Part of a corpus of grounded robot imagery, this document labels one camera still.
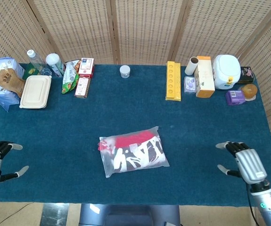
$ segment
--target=blue tablecloth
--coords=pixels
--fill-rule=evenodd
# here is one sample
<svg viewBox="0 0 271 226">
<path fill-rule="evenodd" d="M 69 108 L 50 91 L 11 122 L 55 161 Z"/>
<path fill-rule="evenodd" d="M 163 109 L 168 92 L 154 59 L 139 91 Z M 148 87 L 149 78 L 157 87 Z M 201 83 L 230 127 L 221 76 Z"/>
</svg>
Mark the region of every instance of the blue tablecloth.
<svg viewBox="0 0 271 226">
<path fill-rule="evenodd" d="M 54 78 L 45 109 L 13 105 L 7 113 L 0 106 L 0 140 L 24 146 L 5 157 L 2 172 L 30 166 L 21 178 L 0 183 L 0 201 L 247 206 L 242 179 L 217 169 L 236 169 L 234 158 L 215 145 L 243 141 L 255 148 L 271 181 L 260 94 L 239 106 L 227 106 L 222 90 L 207 99 L 182 93 L 181 102 L 165 101 L 165 82 L 165 66 L 132 65 L 122 79 L 118 65 L 96 65 L 87 99 L 61 94 L 62 79 Z M 154 126 L 170 167 L 105 178 L 99 137 Z"/>
</svg>

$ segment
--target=clothing in plastic bag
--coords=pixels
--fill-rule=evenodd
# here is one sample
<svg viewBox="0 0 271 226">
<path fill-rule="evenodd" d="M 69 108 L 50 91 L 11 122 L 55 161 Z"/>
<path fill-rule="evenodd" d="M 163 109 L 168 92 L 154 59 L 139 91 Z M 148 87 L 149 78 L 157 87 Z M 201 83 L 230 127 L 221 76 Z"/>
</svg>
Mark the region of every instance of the clothing in plastic bag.
<svg viewBox="0 0 271 226">
<path fill-rule="evenodd" d="M 100 137 L 99 150 L 106 177 L 113 173 L 170 166 L 157 130 L 158 126 L 118 136 Z"/>
</svg>

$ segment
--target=white rice cooker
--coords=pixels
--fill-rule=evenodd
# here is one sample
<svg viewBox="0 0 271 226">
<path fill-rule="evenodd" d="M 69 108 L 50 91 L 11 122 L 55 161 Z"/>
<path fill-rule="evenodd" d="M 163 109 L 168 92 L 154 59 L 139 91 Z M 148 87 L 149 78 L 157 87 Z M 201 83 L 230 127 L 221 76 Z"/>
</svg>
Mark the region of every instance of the white rice cooker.
<svg viewBox="0 0 271 226">
<path fill-rule="evenodd" d="M 241 68 L 232 55 L 218 55 L 213 62 L 213 76 L 216 89 L 230 89 L 239 81 Z"/>
</svg>

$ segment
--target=cable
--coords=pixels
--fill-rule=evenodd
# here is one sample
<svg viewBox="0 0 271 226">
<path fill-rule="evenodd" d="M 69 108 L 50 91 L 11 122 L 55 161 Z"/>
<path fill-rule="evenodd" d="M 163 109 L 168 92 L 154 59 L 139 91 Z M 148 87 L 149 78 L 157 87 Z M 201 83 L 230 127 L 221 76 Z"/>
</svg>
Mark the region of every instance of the cable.
<svg viewBox="0 0 271 226">
<path fill-rule="evenodd" d="M 253 216 L 253 219 L 255 220 L 255 223 L 257 226 L 260 226 L 255 218 L 255 215 L 254 215 L 254 212 L 253 212 L 253 208 L 252 208 L 252 204 L 250 202 L 250 198 L 249 198 L 249 184 L 248 183 L 245 183 L 246 184 L 246 193 L 247 193 L 247 199 L 248 199 L 248 204 L 249 204 L 249 208 L 250 208 L 250 212 Z"/>
<path fill-rule="evenodd" d="M 3 221 L 0 222 L 0 224 L 2 224 L 4 221 L 6 221 L 7 219 L 9 219 L 11 216 L 15 215 L 16 213 L 18 213 L 19 211 L 21 211 L 22 209 L 24 209 L 25 207 L 27 207 L 28 205 L 33 204 L 33 202 L 26 204 L 24 207 L 20 208 L 18 211 L 16 211 L 15 213 L 13 213 L 12 215 L 9 215 L 7 218 L 5 218 Z"/>
</svg>

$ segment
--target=yellow egg carton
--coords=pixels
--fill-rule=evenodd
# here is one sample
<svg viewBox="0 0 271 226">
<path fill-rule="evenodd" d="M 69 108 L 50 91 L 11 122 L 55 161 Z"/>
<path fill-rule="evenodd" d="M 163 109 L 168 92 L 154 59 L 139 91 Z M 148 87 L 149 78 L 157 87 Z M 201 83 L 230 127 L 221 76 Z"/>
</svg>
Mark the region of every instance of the yellow egg carton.
<svg viewBox="0 0 271 226">
<path fill-rule="evenodd" d="M 165 100 L 181 101 L 181 65 L 167 62 L 167 86 Z"/>
</svg>

